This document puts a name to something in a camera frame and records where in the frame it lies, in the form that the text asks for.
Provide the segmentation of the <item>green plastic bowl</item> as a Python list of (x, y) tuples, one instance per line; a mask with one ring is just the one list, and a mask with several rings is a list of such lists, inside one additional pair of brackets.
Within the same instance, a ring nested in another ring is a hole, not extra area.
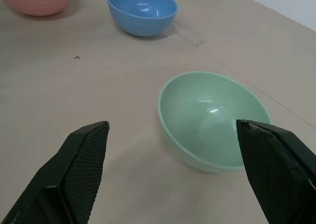
[(203, 71), (168, 81), (158, 97), (158, 116), (170, 150), (186, 164), (209, 173), (244, 169), (237, 120), (272, 123), (263, 104), (246, 87)]

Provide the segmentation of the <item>blue plastic bowl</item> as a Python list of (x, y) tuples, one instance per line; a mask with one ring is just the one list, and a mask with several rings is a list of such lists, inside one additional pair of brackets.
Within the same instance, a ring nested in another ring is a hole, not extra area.
[(115, 24), (139, 37), (152, 37), (165, 31), (173, 21), (175, 0), (107, 0)]

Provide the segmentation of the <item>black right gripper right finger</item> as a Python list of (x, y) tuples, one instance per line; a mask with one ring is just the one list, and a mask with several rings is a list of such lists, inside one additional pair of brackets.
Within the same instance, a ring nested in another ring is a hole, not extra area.
[(291, 131), (237, 120), (248, 181), (269, 224), (316, 224), (316, 155)]

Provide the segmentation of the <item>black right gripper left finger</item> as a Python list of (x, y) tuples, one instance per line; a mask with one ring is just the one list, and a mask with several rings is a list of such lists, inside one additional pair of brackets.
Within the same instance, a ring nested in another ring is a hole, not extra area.
[(110, 125), (72, 132), (34, 175), (1, 224), (87, 224), (102, 180)]

